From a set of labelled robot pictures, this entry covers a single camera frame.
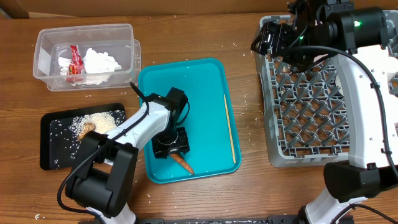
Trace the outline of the pile of rice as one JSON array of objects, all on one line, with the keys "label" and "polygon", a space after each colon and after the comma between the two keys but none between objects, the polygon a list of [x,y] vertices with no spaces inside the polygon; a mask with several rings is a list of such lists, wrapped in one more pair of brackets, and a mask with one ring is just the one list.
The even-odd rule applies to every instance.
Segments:
[{"label": "pile of rice", "polygon": [[50,161],[56,166],[67,166],[76,159],[81,143],[77,136],[85,123],[95,124],[95,131],[104,134],[121,124],[124,119],[125,112],[115,110],[53,120],[50,123]]}]

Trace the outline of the red snack wrapper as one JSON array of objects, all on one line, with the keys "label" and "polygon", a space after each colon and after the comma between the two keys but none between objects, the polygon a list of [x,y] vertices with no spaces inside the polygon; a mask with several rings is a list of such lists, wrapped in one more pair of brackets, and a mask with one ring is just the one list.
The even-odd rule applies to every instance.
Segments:
[{"label": "red snack wrapper", "polygon": [[72,52],[72,59],[68,66],[68,72],[67,72],[68,76],[66,78],[66,81],[68,83],[80,82],[83,80],[83,78],[76,77],[76,75],[80,75],[85,72],[83,60],[76,45],[71,45],[70,49]]}]

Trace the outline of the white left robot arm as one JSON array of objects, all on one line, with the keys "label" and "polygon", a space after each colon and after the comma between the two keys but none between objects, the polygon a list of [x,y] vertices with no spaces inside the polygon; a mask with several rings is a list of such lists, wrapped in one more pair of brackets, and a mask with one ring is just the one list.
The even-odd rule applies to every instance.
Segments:
[{"label": "white left robot arm", "polygon": [[138,153],[148,142],[157,159],[190,150],[180,118],[190,108],[186,94],[171,89],[166,96],[153,93],[142,100],[140,110],[115,129],[84,135],[81,151],[58,190],[80,205],[79,213],[94,216],[95,223],[135,223],[127,201]]}]

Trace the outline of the brown food scrap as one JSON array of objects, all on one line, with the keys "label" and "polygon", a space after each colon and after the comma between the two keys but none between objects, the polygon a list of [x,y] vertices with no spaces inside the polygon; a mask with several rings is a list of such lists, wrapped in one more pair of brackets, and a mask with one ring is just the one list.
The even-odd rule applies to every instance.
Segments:
[{"label": "brown food scrap", "polygon": [[88,132],[94,131],[95,129],[96,129],[95,124],[93,124],[93,123],[85,123],[85,124],[83,125],[82,131],[81,131],[80,134],[77,136],[77,139],[78,139],[78,140],[82,140]]}]

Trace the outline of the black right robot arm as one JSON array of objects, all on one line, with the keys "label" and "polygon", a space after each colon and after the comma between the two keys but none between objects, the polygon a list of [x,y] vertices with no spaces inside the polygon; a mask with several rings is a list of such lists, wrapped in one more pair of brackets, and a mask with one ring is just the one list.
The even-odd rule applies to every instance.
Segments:
[{"label": "black right robot arm", "polygon": [[353,223],[349,211],[397,187],[397,11],[295,1],[251,44],[269,162],[322,166],[325,188],[269,223]]}]

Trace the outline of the white napkin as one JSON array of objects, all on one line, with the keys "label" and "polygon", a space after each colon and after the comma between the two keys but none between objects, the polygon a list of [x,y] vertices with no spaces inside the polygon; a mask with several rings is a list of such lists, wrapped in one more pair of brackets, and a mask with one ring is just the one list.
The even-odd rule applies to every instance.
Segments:
[{"label": "white napkin", "polygon": [[[71,61],[71,59],[64,57],[58,58],[61,75],[68,75]],[[88,74],[118,72],[122,69],[122,66],[118,64],[114,57],[110,56],[107,52],[96,52],[92,48],[89,48],[86,51],[86,55],[83,57],[83,66],[85,68],[85,73]],[[110,76],[111,75],[87,75],[86,78],[66,78],[66,81],[71,83],[73,86],[100,85],[103,82],[108,81]]]}]

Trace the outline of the orange carrot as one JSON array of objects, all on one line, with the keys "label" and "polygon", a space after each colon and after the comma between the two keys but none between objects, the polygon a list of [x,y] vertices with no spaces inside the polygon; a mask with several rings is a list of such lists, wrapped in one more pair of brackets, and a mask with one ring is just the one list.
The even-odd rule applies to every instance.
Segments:
[{"label": "orange carrot", "polygon": [[180,154],[170,154],[169,155],[176,163],[178,163],[181,167],[183,167],[187,172],[191,175],[195,175],[192,167],[187,163],[187,161]]}]

